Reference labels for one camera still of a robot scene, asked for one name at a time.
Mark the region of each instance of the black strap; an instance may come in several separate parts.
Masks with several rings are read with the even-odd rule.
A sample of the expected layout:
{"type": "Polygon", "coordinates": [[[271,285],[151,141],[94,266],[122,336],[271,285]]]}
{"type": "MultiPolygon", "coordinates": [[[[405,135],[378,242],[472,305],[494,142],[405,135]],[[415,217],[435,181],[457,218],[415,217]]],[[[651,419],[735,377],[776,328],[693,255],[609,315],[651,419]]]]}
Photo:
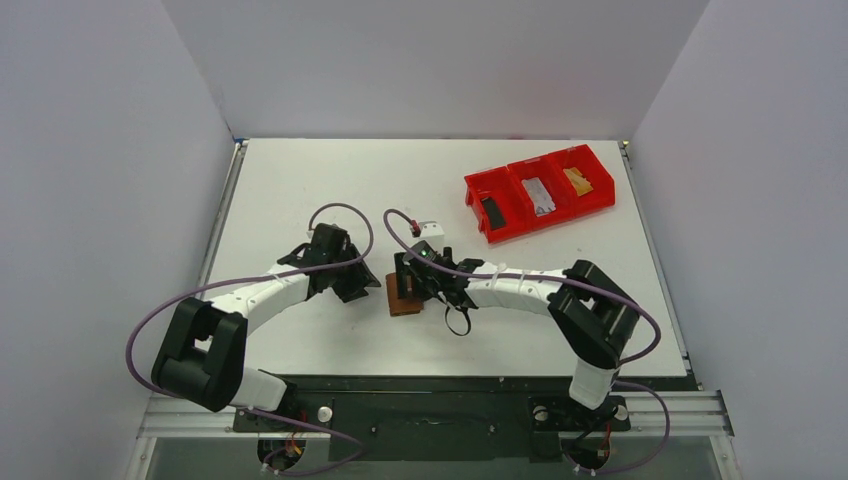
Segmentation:
{"type": "Polygon", "coordinates": [[[456,335],[457,337],[464,337],[464,336],[468,335],[469,333],[471,333],[471,318],[468,317],[468,309],[467,308],[457,308],[456,309],[456,311],[460,312],[462,314],[462,316],[465,317],[465,324],[468,326],[468,328],[465,329],[465,333],[459,333],[456,330],[454,330],[453,328],[451,328],[450,323],[448,322],[448,313],[450,313],[450,311],[451,311],[450,305],[446,304],[445,325],[447,325],[448,330],[450,330],[451,333],[456,335]]]}

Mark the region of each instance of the red plastic tray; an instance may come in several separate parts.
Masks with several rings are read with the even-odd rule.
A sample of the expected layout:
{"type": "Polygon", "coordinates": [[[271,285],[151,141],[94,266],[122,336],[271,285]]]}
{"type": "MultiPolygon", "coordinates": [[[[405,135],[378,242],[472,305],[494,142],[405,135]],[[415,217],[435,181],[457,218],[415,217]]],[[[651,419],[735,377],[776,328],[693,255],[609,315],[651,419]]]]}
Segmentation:
{"type": "Polygon", "coordinates": [[[468,186],[465,204],[471,206],[477,216],[477,228],[486,235],[489,243],[514,238],[615,205],[615,182],[588,145],[467,175],[465,184],[468,186]],[[592,191],[577,195],[565,174],[565,169],[571,167],[580,170],[591,183],[592,191]],[[544,185],[550,197],[541,203],[547,208],[551,204],[555,207],[550,213],[537,214],[536,205],[522,184],[522,180],[535,178],[544,185]]]}

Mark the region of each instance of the white tabletop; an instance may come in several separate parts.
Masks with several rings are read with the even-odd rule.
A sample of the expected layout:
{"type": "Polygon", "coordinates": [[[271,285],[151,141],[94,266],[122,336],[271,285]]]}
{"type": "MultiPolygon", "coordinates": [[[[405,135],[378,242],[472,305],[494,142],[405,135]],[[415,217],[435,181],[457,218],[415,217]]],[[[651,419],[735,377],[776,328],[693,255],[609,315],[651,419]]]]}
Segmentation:
{"type": "MultiPolygon", "coordinates": [[[[306,222],[327,202],[360,208],[376,232],[367,263],[385,287],[400,251],[381,216],[389,207],[436,220],[454,258],[548,270],[585,258],[602,268],[659,322],[663,338],[627,376],[683,376],[685,368],[624,162],[613,141],[251,139],[211,272],[211,281],[256,275],[307,240],[306,222]],[[600,213],[489,246],[465,206],[463,176],[588,143],[615,179],[616,204],[600,213]]],[[[365,248],[366,229],[335,209],[319,219],[350,232],[365,248]]],[[[397,224],[407,230],[402,222],[397,224]]],[[[456,337],[444,309],[428,302],[418,315],[390,317],[385,288],[342,304],[331,291],[290,308],[248,340],[246,364],[281,374],[572,375],[576,357],[553,320],[488,308],[471,312],[473,330],[456,337]]],[[[464,325],[460,322],[455,328],[464,325]]],[[[652,338],[639,322],[625,350],[652,338]]]]}

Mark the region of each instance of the white wall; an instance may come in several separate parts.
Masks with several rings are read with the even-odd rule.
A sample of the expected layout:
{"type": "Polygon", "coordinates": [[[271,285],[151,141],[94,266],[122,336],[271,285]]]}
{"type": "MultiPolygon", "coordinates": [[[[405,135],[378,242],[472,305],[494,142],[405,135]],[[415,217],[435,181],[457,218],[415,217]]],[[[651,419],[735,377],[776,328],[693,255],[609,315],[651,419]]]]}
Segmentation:
{"type": "Polygon", "coordinates": [[[848,3],[713,0],[633,139],[748,479],[846,478],[848,3]]]}
{"type": "Polygon", "coordinates": [[[707,0],[164,0],[237,136],[629,138],[707,0]]]}
{"type": "Polygon", "coordinates": [[[0,476],[118,478],[148,397],[124,342],[196,281],[232,141],[159,1],[18,0],[0,145],[0,476]]]}

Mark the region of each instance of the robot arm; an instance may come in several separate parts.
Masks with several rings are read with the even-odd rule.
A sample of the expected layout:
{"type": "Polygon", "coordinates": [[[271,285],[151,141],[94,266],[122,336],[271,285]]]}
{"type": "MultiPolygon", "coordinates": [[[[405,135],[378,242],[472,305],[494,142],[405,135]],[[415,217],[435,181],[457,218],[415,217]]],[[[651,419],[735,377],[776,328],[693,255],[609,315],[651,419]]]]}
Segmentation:
{"type": "Polygon", "coordinates": [[[446,305],[467,313],[469,309],[502,307],[525,310],[553,318],[571,348],[577,354],[569,395],[595,410],[603,404],[621,367],[621,355],[639,314],[608,298],[595,295],[554,280],[525,280],[530,275],[569,278],[627,296],[600,268],[578,260],[569,269],[524,271],[499,268],[478,259],[454,263],[451,249],[439,254],[431,245],[443,242],[439,235],[418,242],[412,250],[422,258],[459,272],[484,274],[487,278],[465,278],[434,269],[409,253],[395,259],[398,268],[398,292],[412,293],[427,300],[437,298],[446,305]]]}
{"type": "Polygon", "coordinates": [[[343,268],[300,272],[359,256],[347,232],[319,224],[308,244],[277,260],[269,280],[202,301],[177,305],[153,365],[157,386],[212,411],[227,405],[277,410],[292,384],[244,366],[247,337],[288,307],[332,288],[343,302],[368,295],[380,283],[364,262],[343,268]],[[208,350],[195,345],[211,337],[208,350]]]}

